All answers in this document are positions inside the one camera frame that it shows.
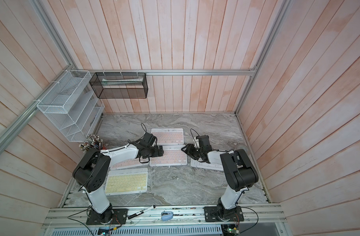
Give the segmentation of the yellow key keyboard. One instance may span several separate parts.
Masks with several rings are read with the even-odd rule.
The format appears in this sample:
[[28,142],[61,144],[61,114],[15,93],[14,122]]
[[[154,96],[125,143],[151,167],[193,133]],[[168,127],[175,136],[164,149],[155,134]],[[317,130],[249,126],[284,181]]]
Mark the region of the yellow key keyboard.
[[147,192],[148,169],[112,170],[107,175],[107,196]]

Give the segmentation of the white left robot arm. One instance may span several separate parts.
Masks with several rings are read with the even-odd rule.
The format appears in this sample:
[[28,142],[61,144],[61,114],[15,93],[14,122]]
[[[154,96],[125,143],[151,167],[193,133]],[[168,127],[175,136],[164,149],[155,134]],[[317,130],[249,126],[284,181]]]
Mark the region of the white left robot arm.
[[157,138],[145,133],[136,141],[128,144],[101,150],[90,148],[84,154],[73,171],[73,178],[84,190],[91,204],[90,217],[100,224],[109,224],[114,219],[113,207],[107,199],[104,182],[109,168],[117,163],[130,159],[149,161],[164,154],[163,147],[157,144]]

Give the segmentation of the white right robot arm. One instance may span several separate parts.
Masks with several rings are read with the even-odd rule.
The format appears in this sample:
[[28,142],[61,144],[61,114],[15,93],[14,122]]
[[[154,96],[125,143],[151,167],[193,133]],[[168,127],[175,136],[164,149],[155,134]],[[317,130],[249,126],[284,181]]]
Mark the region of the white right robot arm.
[[209,136],[197,136],[195,144],[181,149],[198,162],[222,165],[228,186],[216,206],[204,207],[206,222],[244,221],[240,197],[259,181],[259,175],[244,149],[213,149]]

